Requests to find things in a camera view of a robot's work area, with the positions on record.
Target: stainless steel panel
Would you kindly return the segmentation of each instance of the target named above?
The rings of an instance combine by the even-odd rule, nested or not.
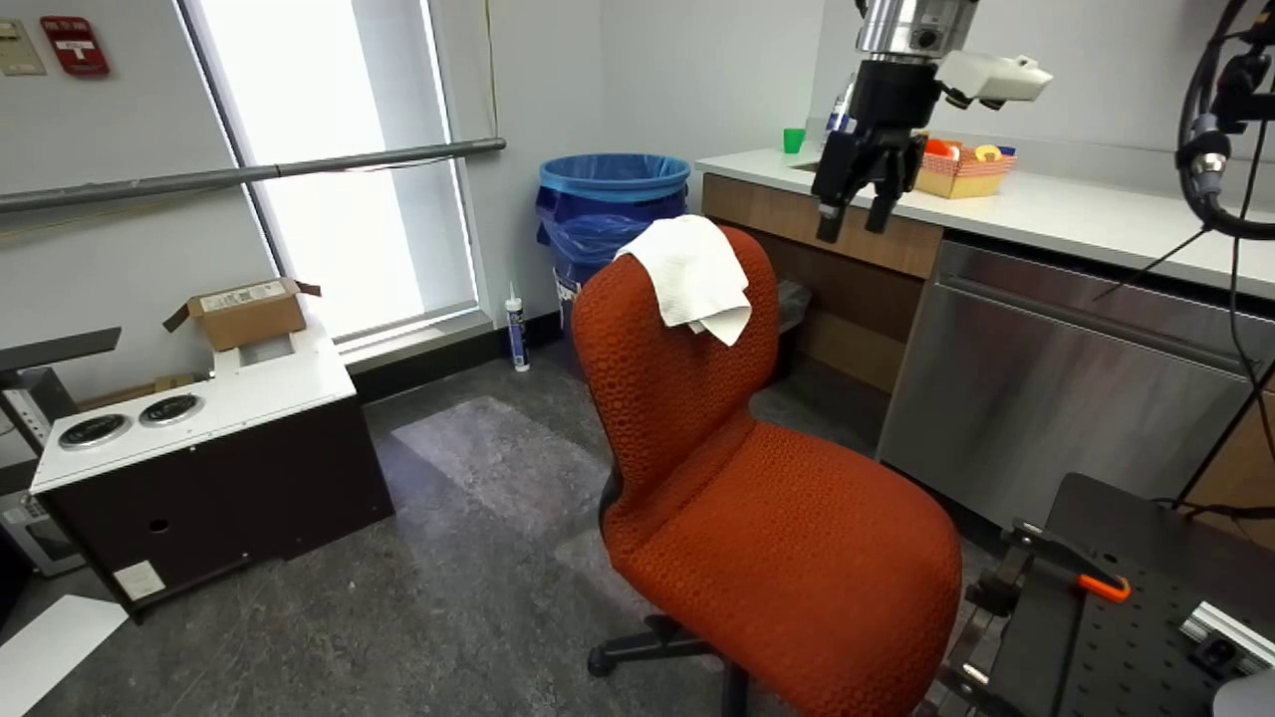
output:
[[[1249,401],[1229,311],[949,244],[881,460],[961,506],[1043,521],[1066,475],[1178,497]],[[1275,349],[1244,319],[1258,361]]]

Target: orange office chair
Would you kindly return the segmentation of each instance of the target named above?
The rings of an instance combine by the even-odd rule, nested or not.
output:
[[[905,717],[957,616],[957,530],[909,477],[748,413],[779,359],[779,278],[759,238],[731,244],[752,300],[739,347],[662,325],[637,259],[579,295],[576,349],[613,449],[602,541],[662,611],[590,675],[719,652],[724,714],[752,677],[801,714]]]

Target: chair base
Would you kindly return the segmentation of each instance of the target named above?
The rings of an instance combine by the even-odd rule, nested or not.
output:
[[[590,677],[609,677],[623,660],[667,660],[714,652],[700,636],[687,633],[672,616],[649,614],[647,633],[613,636],[590,649]],[[748,675],[724,660],[720,717],[748,714]]]

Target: wooden cabinet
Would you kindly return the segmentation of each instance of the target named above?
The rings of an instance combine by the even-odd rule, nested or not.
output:
[[[765,244],[783,278],[815,288],[801,355],[892,392],[926,278],[943,233],[889,218],[884,235],[864,233],[864,213],[846,213],[836,244],[816,238],[816,199],[707,175],[700,213],[719,223],[748,227]]]
[[[1189,506],[1275,506],[1275,460],[1265,433],[1265,413],[1252,405],[1229,433],[1218,456],[1209,461],[1189,495]],[[1205,526],[1240,533],[1275,551],[1275,518],[1225,518],[1198,515]]]
[[[390,515],[352,401],[135,461],[43,509],[139,614],[258,556],[293,556]]]

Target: glass window pane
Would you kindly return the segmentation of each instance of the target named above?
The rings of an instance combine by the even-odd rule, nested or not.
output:
[[[428,3],[189,0],[189,17],[245,165],[449,138]],[[271,179],[258,205],[336,333],[479,300],[456,165]]]

